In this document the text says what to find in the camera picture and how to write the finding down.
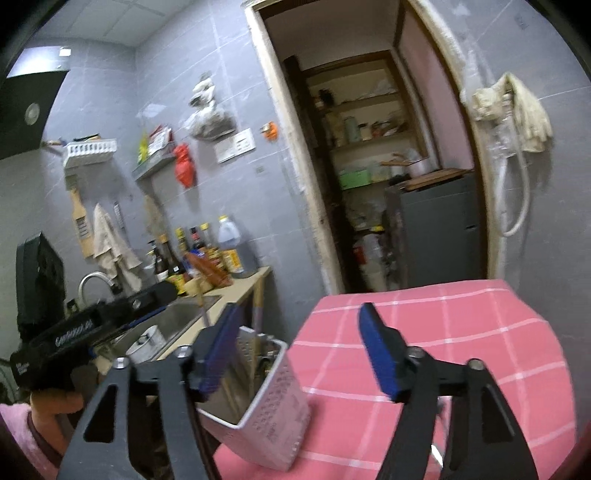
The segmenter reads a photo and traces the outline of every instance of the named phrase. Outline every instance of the range hood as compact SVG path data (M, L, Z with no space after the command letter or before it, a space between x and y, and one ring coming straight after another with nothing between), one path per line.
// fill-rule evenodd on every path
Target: range hood
M70 71L67 47L26 48L0 87L0 160L36 150Z

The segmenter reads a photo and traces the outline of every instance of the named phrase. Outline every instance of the table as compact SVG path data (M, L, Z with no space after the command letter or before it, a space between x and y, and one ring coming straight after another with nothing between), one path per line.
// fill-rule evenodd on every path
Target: table
M437 359L482 358L513 409L547 480L575 442L572 386L548 323L502 280L473 280L384 293L325 297L289 350L309 395L312 420L289 472L260 467L222 445L215 454L224 480L374 480L400 405L380 392L357 328L362 303L409 345ZM442 442L436 430L435 443ZM426 478L438 478L431 461Z

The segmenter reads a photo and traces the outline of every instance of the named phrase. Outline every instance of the stainless steel sink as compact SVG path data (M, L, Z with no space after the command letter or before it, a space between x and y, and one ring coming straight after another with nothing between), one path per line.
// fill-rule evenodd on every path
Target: stainless steel sink
M207 296L205 298L206 308L209 310L222 297L220 295ZM95 352L109 360L119 356L125 356L125 352L134 342L152 325L158 329L166 338L166 344L158 350L150 360L158 357L168 349L191 325L202 317L202 308L193 299L177 299L166 307L165 310L152 318L136 325L120 337L110 342L95 347Z

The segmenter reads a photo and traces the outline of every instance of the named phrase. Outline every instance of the cutting board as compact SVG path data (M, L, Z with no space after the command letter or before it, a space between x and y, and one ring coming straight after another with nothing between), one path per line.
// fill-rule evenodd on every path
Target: cutting board
M402 187L407 192L411 192L413 190L428 187L442 181L456 179L468 171L470 170L464 170L462 168L444 168L442 170L432 171L426 175L421 175L420 177L412 180L404 181L400 183L400 187Z
M92 228L86 216L86 209L80 201L80 193L78 189L70 190L70 198L72 199L72 219L74 220L74 229L80 243L80 249L84 258L92 257L95 250L95 239L92 235Z

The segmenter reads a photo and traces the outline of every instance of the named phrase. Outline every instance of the faucet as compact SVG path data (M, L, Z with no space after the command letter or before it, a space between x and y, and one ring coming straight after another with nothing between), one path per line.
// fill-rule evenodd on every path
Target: faucet
M80 285L78 285L78 302L80 303L80 309L86 308L86 299L84 297L84 285L93 277L100 278L103 282L105 282L109 286L109 289L111 290L111 293L113 295L118 295L123 292L123 288L121 287L121 285L119 285L119 283L117 283L116 281L110 279L103 272L90 272L87 276L85 276L82 279Z

